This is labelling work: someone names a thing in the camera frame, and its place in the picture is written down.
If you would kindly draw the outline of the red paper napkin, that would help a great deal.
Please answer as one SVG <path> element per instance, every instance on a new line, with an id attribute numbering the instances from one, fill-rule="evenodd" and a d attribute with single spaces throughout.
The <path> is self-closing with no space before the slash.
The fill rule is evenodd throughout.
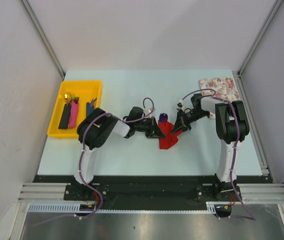
<path id="1" fill-rule="evenodd" d="M 158 121 L 158 126 L 162 133 L 165 135 L 164 138 L 159 138 L 159 148 L 161 150 L 168 150 L 169 148 L 173 147 L 178 142 L 178 136 L 183 133 L 182 130 L 178 130 L 175 133 L 171 133 L 174 125 L 167 122 Z"/>

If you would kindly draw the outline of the purple plastic spoon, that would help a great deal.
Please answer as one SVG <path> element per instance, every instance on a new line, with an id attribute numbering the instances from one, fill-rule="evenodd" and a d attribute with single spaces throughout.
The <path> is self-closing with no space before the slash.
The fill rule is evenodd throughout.
<path id="1" fill-rule="evenodd" d="M 168 115 L 166 113 L 162 113 L 163 114 L 163 124 L 165 125 L 166 122 L 168 121 Z"/>

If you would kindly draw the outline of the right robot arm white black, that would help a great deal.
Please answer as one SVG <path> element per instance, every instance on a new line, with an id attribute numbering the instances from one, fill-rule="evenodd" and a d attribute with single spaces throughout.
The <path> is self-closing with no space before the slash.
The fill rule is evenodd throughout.
<path id="1" fill-rule="evenodd" d="M 171 134 L 191 130 L 191 123 L 215 115 L 215 126 L 221 140 L 221 154 L 217 172 L 208 196 L 218 201 L 227 201 L 239 194 L 237 187 L 237 156 L 242 142 L 250 132 L 244 103 L 241 100 L 229 101 L 213 95 L 194 93 L 191 97 L 193 108 L 187 110 L 180 100 L 177 117 Z"/>

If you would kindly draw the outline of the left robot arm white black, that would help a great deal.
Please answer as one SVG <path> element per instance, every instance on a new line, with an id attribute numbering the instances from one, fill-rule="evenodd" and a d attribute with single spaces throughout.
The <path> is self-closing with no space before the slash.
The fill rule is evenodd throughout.
<path id="1" fill-rule="evenodd" d="M 144 133 L 148 139 L 165 138 L 155 118 L 151 116 L 153 111 L 154 108 L 142 109 L 134 106 L 128 116 L 120 119 L 96 108 L 78 126 L 78 140 L 82 144 L 82 149 L 77 173 L 74 175 L 75 180 L 71 185 L 80 199 L 86 200 L 92 195 L 92 187 L 88 183 L 94 178 L 96 151 L 105 144 L 111 133 L 125 139 L 132 137 L 136 132 Z"/>

